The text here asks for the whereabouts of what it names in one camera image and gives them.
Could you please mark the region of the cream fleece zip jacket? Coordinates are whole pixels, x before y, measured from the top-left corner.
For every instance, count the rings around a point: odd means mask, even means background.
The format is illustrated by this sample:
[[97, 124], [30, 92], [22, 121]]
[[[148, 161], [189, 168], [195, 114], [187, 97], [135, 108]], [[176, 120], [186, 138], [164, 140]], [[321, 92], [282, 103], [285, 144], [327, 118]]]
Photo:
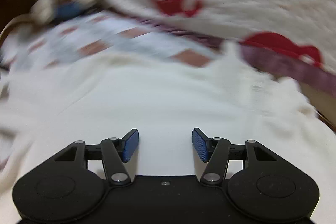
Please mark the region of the cream fleece zip jacket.
[[335, 223], [335, 133], [317, 118], [296, 80], [274, 80], [229, 43], [204, 68], [106, 51], [68, 65], [1, 80], [1, 223], [19, 214], [18, 178], [76, 140], [139, 131], [137, 172], [198, 173], [191, 132], [241, 144], [259, 141], [318, 184], [316, 223]]

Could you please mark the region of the checkered grey pink blanket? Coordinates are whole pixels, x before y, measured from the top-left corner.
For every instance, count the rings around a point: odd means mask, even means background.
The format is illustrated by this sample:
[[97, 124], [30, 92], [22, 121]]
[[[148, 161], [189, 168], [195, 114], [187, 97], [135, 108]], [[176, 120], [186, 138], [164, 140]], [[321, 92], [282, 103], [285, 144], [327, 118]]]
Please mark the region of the checkered grey pink blanket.
[[223, 41], [157, 20], [126, 18], [110, 11], [79, 16], [50, 27], [40, 27], [22, 15], [9, 23], [2, 39], [1, 67], [12, 71], [74, 63], [103, 51], [202, 66], [216, 57]]

